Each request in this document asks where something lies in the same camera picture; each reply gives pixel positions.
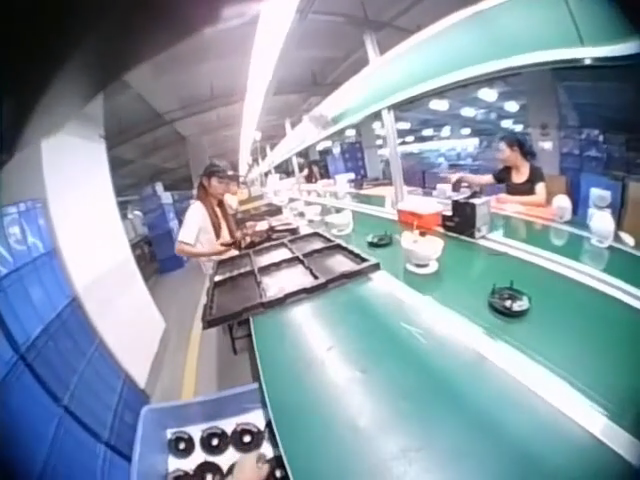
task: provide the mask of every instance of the factory floor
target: factory floor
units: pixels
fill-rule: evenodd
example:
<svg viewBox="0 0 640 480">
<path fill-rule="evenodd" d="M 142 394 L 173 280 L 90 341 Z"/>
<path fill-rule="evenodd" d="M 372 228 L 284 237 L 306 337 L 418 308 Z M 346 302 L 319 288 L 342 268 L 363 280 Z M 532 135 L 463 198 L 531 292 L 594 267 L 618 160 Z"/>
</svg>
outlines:
<svg viewBox="0 0 640 480">
<path fill-rule="evenodd" d="M 250 340 L 234 355 L 226 328 L 202 331 L 205 275 L 197 262 L 158 275 L 149 291 L 166 328 L 145 386 L 151 402 L 189 400 L 255 381 Z"/>
</svg>

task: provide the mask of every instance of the metal pole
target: metal pole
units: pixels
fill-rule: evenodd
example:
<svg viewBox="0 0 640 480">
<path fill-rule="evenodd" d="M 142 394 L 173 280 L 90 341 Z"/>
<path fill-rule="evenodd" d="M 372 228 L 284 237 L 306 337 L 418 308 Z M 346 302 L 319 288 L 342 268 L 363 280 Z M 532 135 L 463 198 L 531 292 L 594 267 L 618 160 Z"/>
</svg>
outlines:
<svg viewBox="0 0 640 480">
<path fill-rule="evenodd" d="M 287 135 L 291 134 L 291 132 L 293 131 L 290 118 L 287 118 L 284 121 L 284 131 Z M 293 176 L 297 181 L 298 177 L 300 177 L 300 167 L 298 165 L 298 157 L 294 155 L 293 157 L 291 157 L 291 161 L 293 162 Z"/>
<path fill-rule="evenodd" d="M 364 46 L 367 50 L 369 63 L 373 63 L 380 57 L 378 41 L 373 32 L 364 33 Z M 391 183 L 393 184 L 394 207 L 404 200 L 404 175 L 402 173 L 402 162 L 398 153 L 398 133 L 396 132 L 396 118 L 393 110 L 384 108 L 382 123 L 384 125 L 385 136 L 387 138 L 387 148 L 389 149 L 389 167 L 391 169 Z"/>
</svg>

